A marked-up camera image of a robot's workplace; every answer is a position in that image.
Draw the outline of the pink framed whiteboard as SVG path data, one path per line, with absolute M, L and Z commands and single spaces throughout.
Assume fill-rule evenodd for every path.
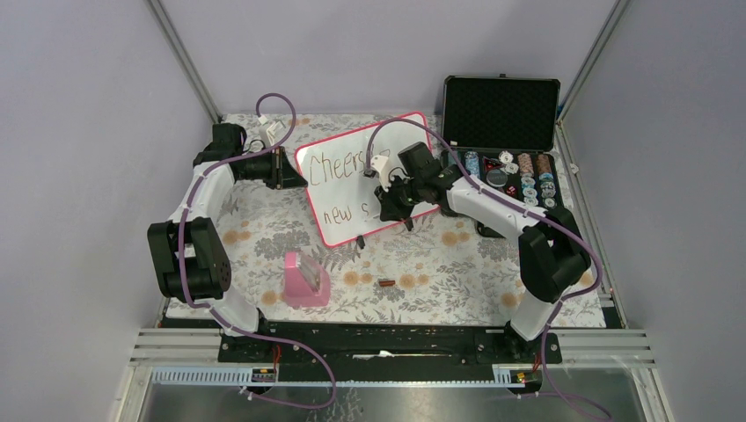
M 295 152 L 298 172 L 307 181 L 306 192 L 322 242 L 336 247 L 387 229 L 397 222 L 382 222 L 374 190 L 378 178 L 363 176 L 369 138 L 380 124 L 348 130 L 305 144 Z M 393 176 L 402 175 L 398 153 L 416 142 L 432 152 L 430 135 L 414 125 L 392 122 L 375 136 L 373 156 L 389 157 Z

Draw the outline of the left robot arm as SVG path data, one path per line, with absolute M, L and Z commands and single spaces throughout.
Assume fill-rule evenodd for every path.
M 269 189 L 305 187 L 286 149 L 267 144 L 246 150 L 243 127 L 219 123 L 212 141 L 193 160 L 193 177 L 177 209 L 147 230 L 150 255 L 161 294 L 204 310 L 224 332 L 240 337 L 239 350 L 253 361 L 267 358 L 271 335 L 260 329 L 263 314 L 232 287 L 232 270 L 216 220 L 223 202 L 241 180 L 258 180 Z

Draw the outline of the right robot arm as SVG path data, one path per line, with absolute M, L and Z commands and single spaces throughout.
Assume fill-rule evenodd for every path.
M 370 158 L 364 172 L 378 179 L 374 194 L 381 221 L 406 222 L 415 206 L 428 203 L 480 222 L 517 245 L 526 292 L 508 322 L 512 332 L 504 348 L 512 360 L 529 360 L 561 298 L 591 266 L 573 215 L 563 207 L 529 206 L 472 177 L 459 164 L 444 167 L 423 142 L 402 150 L 399 161 L 403 176 L 392 175 L 389 158 L 380 155 Z

